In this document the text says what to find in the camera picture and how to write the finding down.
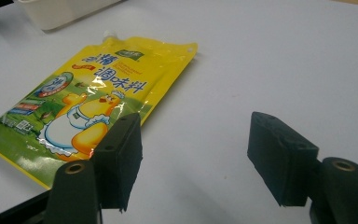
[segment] cartoon duck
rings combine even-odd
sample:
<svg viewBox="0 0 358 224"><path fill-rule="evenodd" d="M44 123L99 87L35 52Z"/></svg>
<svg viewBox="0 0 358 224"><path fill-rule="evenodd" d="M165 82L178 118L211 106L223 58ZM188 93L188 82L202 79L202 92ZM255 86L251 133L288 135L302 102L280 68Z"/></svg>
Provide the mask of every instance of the cartoon duck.
<svg viewBox="0 0 358 224"><path fill-rule="evenodd" d="M65 107L40 131L38 141L63 161L87 160L108 131L109 116L124 98L112 91L99 99L86 101L86 93L68 94Z"/></svg>

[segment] plastic pouch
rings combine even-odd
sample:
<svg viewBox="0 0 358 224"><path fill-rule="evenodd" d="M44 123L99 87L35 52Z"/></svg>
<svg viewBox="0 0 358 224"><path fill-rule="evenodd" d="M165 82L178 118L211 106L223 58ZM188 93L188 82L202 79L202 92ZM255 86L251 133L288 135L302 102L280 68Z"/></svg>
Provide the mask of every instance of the plastic pouch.
<svg viewBox="0 0 358 224"><path fill-rule="evenodd" d="M0 156L49 189L117 119L137 112L144 123L196 52L142 37L86 46L0 117Z"/></svg>

